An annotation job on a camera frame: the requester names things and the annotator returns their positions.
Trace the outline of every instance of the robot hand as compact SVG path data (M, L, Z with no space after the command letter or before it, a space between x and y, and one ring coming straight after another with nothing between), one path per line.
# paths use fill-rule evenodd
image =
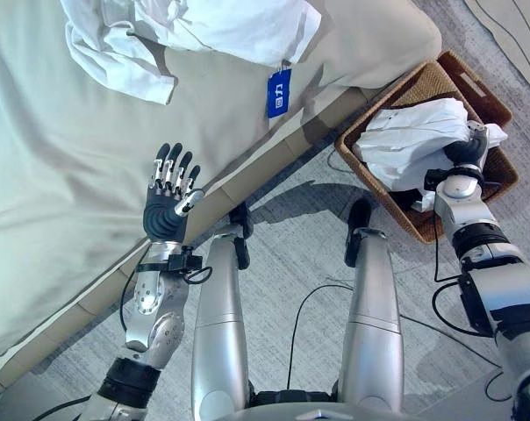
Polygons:
M144 231L152 241L183 242L187 214L204 197L201 189L193 189L201 168L196 165L185 178L193 154L187 152L177 165L182 149L181 143L176 143L170 151L165 143L154 160L143 219Z

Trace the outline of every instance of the wicker basket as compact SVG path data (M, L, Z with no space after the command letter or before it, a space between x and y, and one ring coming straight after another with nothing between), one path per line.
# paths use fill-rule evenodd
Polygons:
M398 204L397 196L388 192L369 172L366 165L356 158L352 147L378 110L410 107L447 97L462 101L468 112L468 118L472 120L504 126L512 118L511 112L483 85L461 59L452 52L445 52L437 61L427 61L417 66L351 125L335 144L341 157L397 222L413 237L426 244L434 241L433 212L420 213ZM501 197L519 180L511 162L507 160L499 147L489 151L483 175L486 181L501 183L501 189L490 200ZM488 194L490 194L488 191L483 193L484 196ZM438 218L437 221L437 233L440 237L443 230Z

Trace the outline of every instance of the blue tag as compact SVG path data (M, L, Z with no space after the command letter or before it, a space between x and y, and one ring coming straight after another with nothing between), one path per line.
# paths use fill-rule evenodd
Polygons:
M289 110L289 68L276 72L267 82L267 116L278 117Z

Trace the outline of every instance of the white mattress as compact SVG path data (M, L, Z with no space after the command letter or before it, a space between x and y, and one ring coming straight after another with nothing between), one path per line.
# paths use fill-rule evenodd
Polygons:
M310 3L321 27L293 68L289 113L268 120L270 68L166 50L171 102L143 102L70 59L57 2L0 0L0 354L144 237L162 142L188 147L212 190L243 153L274 145L344 88L383 86L440 51L438 30L408 0Z

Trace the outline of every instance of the white cloth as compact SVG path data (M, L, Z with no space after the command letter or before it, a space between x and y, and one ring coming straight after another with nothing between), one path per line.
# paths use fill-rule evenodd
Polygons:
M175 77L162 75L137 38L180 50L216 50L271 67L298 62L319 28L305 0L61 0L72 58L97 82L168 103ZM169 63L173 73L173 63Z
M380 110L353 145L353 151L386 189L420 189L424 201L418 208L428 211L433 207L433 200L421 189L425 174L429 169L453 167L443 147L457 140L469 140L467 116L463 103L454 98L399 110ZM498 146L507 138L498 125L486 127L490 147Z

